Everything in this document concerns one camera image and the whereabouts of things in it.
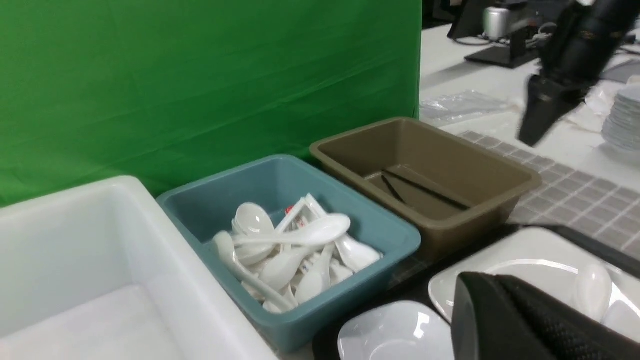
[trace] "green backdrop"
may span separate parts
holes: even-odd
[[[417,106],[419,0],[5,0],[0,206],[154,194]]]

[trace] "plastic container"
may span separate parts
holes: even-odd
[[[277,359],[132,177],[0,209],[0,288],[0,359]]]
[[[430,261],[503,224],[519,198],[542,183],[523,165],[406,118],[320,140],[310,150],[328,173],[415,224],[422,235],[420,254]],[[469,208],[451,206],[388,176],[403,203],[382,181],[385,169]]]
[[[267,312],[220,261],[210,241],[230,230],[237,207],[262,206],[274,224],[284,209],[311,193],[327,212],[351,218],[349,234],[384,254],[384,258],[328,291],[284,314]],[[420,245],[414,226],[303,161],[271,156],[170,191],[158,198],[220,284],[263,335],[283,352],[311,341],[317,331],[369,297],[385,290],[401,260]]]

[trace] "black chopstick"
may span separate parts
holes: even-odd
[[[387,186],[387,188],[391,192],[391,195],[393,195],[396,198],[396,200],[398,200],[399,202],[402,202],[403,204],[406,204],[406,202],[403,200],[403,198],[400,196],[400,194],[398,194],[396,189],[394,189],[394,187],[391,185],[389,180],[382,174],[380,175],[380,178],[382,179],[382,182],[385,183],[385,185]]]
[[[398,180],[400,180],[400,181],[402,181],[402,182],[404,182],[406,184],[409,184],[409,185],[411,185],[411,186],[413,186],[415,188],[418,188],[418,189],[422,190],[423,192],[428,193],[429,195],[435,197],[436,199],[438,199],[438,200],[440,200],[442,202],[445,202],[448,205],[451,205],[451,206],[453,206],[454,208],[456,208],[458,210],[469,210],[469,207],[467,205],[464,205],[461,202],[458,202],[458,201],[456,201],[456,200],[454,200],[454,199],[452,199],[450,197],[446,197],[445,195],[442,195],[441,193],[438,193],[438,192],[436,192],[436,191],[434,191],[432,189],[426,188],[423,185],[420,185],[418,183],[414,183],[413,181],[411,181],[411,180],[409,180],[409,179],[407,179],[407,178],[405,178],[403,176],[400,176],[400,175],[395,174],[395,173],[393,173],[393,172],[391,172],[389,170],[384,170],[384,169],[382,170],[382,172],[384,174],[389,174],[389,175],[393,176],[394,178],[396,178],[396,179],[398,179]]]

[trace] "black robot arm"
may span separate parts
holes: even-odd
[[[584,102],[639,14],[640,0],[570,3],[540,51],[540,73],[529,80],[520,141],[536,145],[562,116]]]

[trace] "brown plastic bin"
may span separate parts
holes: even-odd
[[[542,183],[523,165],[408,118],[320,140],[310,150],[327,173],[415,224],[419,253],[430,261],[506,222],[520,197]]]

